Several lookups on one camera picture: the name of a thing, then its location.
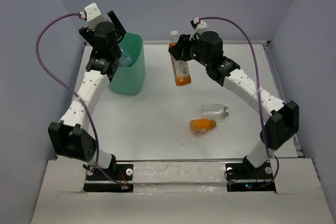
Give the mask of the tall orange label bottle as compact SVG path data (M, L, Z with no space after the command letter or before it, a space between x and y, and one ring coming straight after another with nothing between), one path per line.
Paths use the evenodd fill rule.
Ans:
M171 41L169 48L175 46L179 39L179 32L177 30L171 31ZM191 84L191 75L186 61L176 60L172 54L170 54L172 68L174 72L175 84L178 87Z

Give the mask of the white green label bottle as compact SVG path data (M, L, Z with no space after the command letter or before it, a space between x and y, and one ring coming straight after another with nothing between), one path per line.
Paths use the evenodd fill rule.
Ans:
M122 51L122 55L119 58L119 67L127 68L132 66L132 58L128 52Z

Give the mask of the clear jar silver lid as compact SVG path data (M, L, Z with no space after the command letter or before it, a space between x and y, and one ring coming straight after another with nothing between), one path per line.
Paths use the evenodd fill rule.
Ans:
M229 117L229 109L223 104L203 104L201 117L209 120L222 121Z

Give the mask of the short orange juice bottle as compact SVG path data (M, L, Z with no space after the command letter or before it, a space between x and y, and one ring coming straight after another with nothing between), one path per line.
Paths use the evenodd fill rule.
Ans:
M193 134L206 133L217 126L215 120L196 119L190 121L190 130Z

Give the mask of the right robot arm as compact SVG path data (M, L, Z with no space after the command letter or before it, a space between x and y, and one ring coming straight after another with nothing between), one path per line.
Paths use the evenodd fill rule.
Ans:
M195 60L203 65L212 80L240 97L259 114L260 140L244 157L241 166L246 177L258 175L270 155L298 132L299 106L294 101L285 102L272 96L260 87L259 80L248 77L239 64L224 55L223 41L218 33L206 31L194 39L182 34L169 47L169 53L176 60Z

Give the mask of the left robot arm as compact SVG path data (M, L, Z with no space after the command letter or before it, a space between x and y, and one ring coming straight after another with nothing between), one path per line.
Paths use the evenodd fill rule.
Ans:
M67 112L55 123L50 123L48 134L59 156L77 159L96 168L104 179L111 179L117 170L116 157L99 147L92 114L97 103L114 77L122 51L119 43L126 30L114 11L109 11L109 20L93 23L92 11L86 11L88 27L79 29L79 34L92 46L83 81Z

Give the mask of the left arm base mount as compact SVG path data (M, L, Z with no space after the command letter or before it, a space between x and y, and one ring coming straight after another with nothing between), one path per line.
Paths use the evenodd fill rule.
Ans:
M132 193L133 192L133 163L117 163L115 172L108 169L103 172L96 167L83 164L86 178L83 190L87 193Z

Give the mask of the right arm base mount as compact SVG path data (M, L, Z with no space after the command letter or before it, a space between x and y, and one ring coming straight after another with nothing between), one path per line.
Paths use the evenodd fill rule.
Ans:
M226 163L224 177L227 181L227 192L276 192L273 171L270 162L260 168L248 167L244 163Z

